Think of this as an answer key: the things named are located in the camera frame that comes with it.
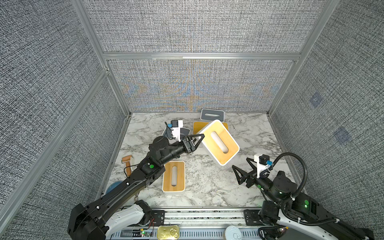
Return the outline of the yellow lid tissue box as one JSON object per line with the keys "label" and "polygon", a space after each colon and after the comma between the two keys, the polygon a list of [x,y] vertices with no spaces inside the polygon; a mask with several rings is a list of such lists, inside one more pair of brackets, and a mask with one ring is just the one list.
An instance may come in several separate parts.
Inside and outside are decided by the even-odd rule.
{"label": "yellow lid tissue box", "polygon": [[229,132],[229,126],[227,123],[222,123],[219,120],[211,122],[194,122],[193,124],[193,134],[204,134],[211,136],[211,133],[216,132],[221,134],[222,132]]}

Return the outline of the bamboo lid tissue box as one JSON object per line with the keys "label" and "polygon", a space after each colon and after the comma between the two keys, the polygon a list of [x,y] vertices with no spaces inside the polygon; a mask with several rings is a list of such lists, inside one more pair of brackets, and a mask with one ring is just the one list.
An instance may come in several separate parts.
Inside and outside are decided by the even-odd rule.
{"label": "bamboo lid tissue box", "polygon": [[162,190],[166,194],[184,192],[186,189],[186,165],[184,161],[171,161],[165,164]]}
{"label": "bamboo lid tissue box", "polygon": [[202,144],[219,165],[227,165],[240,151],[240,146],[220,120],[204,126],[198,134],[203,134]]}

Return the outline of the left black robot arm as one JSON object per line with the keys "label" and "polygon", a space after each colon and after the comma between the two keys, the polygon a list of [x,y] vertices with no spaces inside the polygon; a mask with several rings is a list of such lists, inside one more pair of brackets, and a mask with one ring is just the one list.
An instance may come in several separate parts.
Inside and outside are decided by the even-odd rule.
{"label": "left black robot arm", "polygon": [[70,215],[68,234],[73,240],[104,240],[110,220],[123,204],[139,191],[151,185],[165,172],[165,164],[182,154],[197,150],[205,135],[185,136],[179,142],[169,143],[164,136],[156,137],[149,144],[146,157],[137,168],[117,187],[100,199],[83,206],[75,206]]}

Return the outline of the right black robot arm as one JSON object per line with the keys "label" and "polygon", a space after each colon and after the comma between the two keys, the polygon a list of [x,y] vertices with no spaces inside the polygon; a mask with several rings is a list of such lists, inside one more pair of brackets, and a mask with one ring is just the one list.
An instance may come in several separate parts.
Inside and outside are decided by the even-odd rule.
{"label": "right black robot arm", "polygon": [[[290,156],[303,168],[300,184],[292,182],[283,171],[271,180],[269,175],[280,159]],[[232,169],[239,185],[257,187],[265,198],[260,210],[244,210],[247,226],[257,226],[262,240],[277,240],[288,229],[293,229],[316,240],[373,240],[369,229],[355,228],[342,221],[318,201],[304,193],[308,168],[302,158],[293,153],[282,153],[273,162],[268,155],[247,158],[252,167],[246,172],[237,166]]]}

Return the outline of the grey lid tissue box centre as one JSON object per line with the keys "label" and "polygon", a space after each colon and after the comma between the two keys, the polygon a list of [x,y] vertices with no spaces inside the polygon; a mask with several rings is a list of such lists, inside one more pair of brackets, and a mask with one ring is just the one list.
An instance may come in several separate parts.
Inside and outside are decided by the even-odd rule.
{"label": "grey lid tissue box centre", "polygon": [[188,136],[190,134],[190,129],[188,128],[169,128],[166,127],[163,131],[163,136],[168,138],[169,140],[180,141],[180,139],[184,136]]}

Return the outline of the grey lid tissue box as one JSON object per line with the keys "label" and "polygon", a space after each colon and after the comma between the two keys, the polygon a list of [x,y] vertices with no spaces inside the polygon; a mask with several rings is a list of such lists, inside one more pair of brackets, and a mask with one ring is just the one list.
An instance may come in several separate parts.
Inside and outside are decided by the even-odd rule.
{"label": "grey lid tissue box", "polygon": [[224,122],[225,112],[221,110],[202,109],[200,119],[204,121],[219,120],[221,122]]}
{"label": "grey lid tissue box", "polygon": [[163,131],[163,136],[168,138],[169,140],[180,141],[180,139],[184,136],[188,136],[190,134],[190,129],[188,128],[169,128],[166,127]]}

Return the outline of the grey lid tissue box back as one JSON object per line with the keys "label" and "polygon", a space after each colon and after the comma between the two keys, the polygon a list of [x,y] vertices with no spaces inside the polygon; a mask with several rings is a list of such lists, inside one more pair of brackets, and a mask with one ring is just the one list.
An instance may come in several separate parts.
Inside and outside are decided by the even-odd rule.
{"label": "grey lid tissue box back", "polygon": [[200,119],[204,121],[219,120],[221,122],[224,122],[225,112],[221,110],[202,109]]}

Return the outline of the white round lid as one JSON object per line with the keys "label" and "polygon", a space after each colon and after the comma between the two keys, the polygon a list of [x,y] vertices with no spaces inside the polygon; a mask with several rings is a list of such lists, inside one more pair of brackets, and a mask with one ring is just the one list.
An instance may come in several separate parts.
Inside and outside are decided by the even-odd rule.
{"label": "white round lid", "polygon": [[229,226],[225,229],[224,240],[242,240],[242,233],[239,228],[235,226]]}

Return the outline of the wooden block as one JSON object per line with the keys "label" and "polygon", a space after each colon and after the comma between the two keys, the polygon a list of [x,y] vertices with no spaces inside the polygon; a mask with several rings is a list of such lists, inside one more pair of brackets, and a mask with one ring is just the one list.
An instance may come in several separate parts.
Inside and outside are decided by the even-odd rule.
{"label": "wooden block", "polygon": [[132,155],[128,155],[122,158],[122,164],[124,165],[124,173],[126,177],[132,174],[131,161],[133,160]]}

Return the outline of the gold sardine tin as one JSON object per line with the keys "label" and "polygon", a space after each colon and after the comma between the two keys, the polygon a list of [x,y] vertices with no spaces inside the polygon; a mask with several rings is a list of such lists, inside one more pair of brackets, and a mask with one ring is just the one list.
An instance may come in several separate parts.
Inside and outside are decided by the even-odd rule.
{"label": "gold sardine tin", "polygon": [[160,226],[157,229],[158,240],[178,240],[180,238],[180,228],[177,225]]}

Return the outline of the blue ceramic bowl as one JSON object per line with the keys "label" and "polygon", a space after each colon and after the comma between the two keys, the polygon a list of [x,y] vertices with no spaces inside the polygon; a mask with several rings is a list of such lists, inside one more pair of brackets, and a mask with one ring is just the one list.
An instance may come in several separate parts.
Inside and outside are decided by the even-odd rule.
{"label": "blue ceramic bowl", "polygon": [[108,194],[109,192],[111,192],[114,188],[116,188],[120,183],[122,183],[122,181],[116,181],[114,183],[112,183],[106,190],[105,194]]}

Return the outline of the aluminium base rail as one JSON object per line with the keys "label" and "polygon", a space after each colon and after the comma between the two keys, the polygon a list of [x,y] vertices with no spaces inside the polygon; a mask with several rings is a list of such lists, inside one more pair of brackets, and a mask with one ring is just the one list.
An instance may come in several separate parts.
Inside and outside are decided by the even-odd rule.
{"label": "aluminium base rail", "polygon": [[180,239],[213,240],[222,239],[225,229],[235,226],[240,229],[244,240],[260,239],[258,229],[264,225],[248,226],[244,211],[259,211],[259,208],[153,208],[154,225],[140,226],[124,224],[107,235],[107,239],[135,239],[134,232],[144,229],[152,233],[151,240],[157,239],[160,226],[177,225]]}

